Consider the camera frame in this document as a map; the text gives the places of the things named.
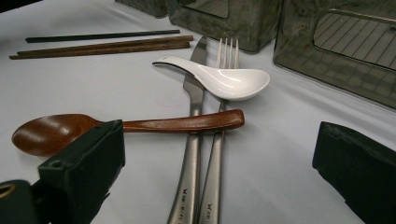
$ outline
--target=brown chopstick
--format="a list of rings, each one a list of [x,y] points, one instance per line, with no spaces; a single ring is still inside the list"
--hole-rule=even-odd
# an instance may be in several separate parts
[[[75,46],[75,47],[66,47],[66,48],[57,48],[57,49],[26,50],[26,51],[19,51],[19,52],[17,52],[17,54],[18,55],[52,54],[52,53],[80,51],[80,50],[112,49],[112,48],[120,48],[120,47],[134,47],[134,46],[163,44],[163,43],[172,43],[172,42],[174,42],[174,43],[175,42],[187,42],[187,41],[192,41],[192,40],[193,40],[192,35],[180,35],[180,36],[122,41],[122,42],[105,43],[105,44],[84,45],[84,46]]]
[[[115,48],[107,48],[107,49],[84,49],[84,50],[69,50],[69,51],[60,51],[60,52],[52,52],[52,53],[12,55],[9,56],[9,59],[20,60],[20,59],[74,57],[74,56],[116,54],[116,53],[141,52],[141,51],[151,51],[151,50],[165,50],[165,49],[187,49],[189,47],[190,47],[190,42],[176,42],[176,43],[163,43],[163,44],[152,44],[152,45],[138,45],[131,47],[115,47]]]

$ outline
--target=fork tines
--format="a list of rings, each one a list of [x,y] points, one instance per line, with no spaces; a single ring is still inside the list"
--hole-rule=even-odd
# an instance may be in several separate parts
[[[228,43],[229,38],[225,37],[224,47],[223,38],[219,41],[219,51],[218,59],[216,63],[217,68],[229,68],[238,69],[239,68],[239,43],[238,38],[231,38],[230,43]]]

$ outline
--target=wooden spoon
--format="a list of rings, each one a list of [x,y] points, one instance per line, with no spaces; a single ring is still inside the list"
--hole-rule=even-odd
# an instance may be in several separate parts
[[[12,143],[34,156],[52,156],[103,123],[82,114],[52,115],[24,123],[12,135]],[[245,124],[242,110],[178,119],[124,121],[125,133],[198,133],[236,129]]]

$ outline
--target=dark green container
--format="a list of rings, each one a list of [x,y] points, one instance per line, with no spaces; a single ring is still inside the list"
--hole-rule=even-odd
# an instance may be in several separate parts
[[[170,22],[219,40],[238,37],[257,53],[276,37],[281,0],[166,0]]]
[[[274,62],[396,109],[396,1],[284,0]]]
[[[116,0],[116,2],[136,8],[156,18],[163,18],[168,14],[165,0]]]

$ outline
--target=knife blade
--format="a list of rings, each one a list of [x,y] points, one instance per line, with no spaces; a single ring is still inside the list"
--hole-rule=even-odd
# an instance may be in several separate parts
[[[206,36],[195,46],[191,61],[206,64]],[[190,96],[190,116],[201,115],[204,86],[193,76],[186,74],[183,89]],[[199,133],[192,133],[187,137],[180,179],[167,224],[196,223],[200,194],[201,141],[202,136]]]

